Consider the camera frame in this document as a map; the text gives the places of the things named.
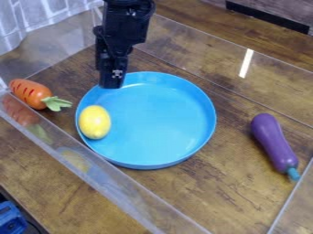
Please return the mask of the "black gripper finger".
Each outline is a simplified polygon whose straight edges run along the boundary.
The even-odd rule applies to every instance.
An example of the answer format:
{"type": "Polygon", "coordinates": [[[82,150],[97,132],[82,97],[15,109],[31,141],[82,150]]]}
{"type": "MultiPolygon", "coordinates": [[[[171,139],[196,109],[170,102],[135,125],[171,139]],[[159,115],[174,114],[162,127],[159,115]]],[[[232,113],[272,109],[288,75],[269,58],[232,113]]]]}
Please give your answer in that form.
{"type": "Polygon", "coordinates": [[[105,89],[119,89],[123,84],[129,59],[113,58],[109,54],[101,56],[101,80],[99,85],[105,89]]]}
{"type": "Polygon", "coordinates": [[[95,38],[95,67],[102,70],[105,67],[105,55],[107,54],[107,45],[102,37],[95,38]]]}

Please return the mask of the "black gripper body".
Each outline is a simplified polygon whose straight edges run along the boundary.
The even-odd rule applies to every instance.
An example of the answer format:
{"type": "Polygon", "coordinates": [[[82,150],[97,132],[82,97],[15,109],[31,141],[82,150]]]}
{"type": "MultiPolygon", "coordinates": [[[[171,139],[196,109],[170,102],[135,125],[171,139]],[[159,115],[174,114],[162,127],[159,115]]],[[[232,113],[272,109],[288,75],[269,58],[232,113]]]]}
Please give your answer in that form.
{"type": "Polygon", "coordinates": [[[155,3],[153,0],[103,1],[102,25],[93,32],[105,43],[110,56],[126,56],[131,47],[146,41],[155,3]]]}

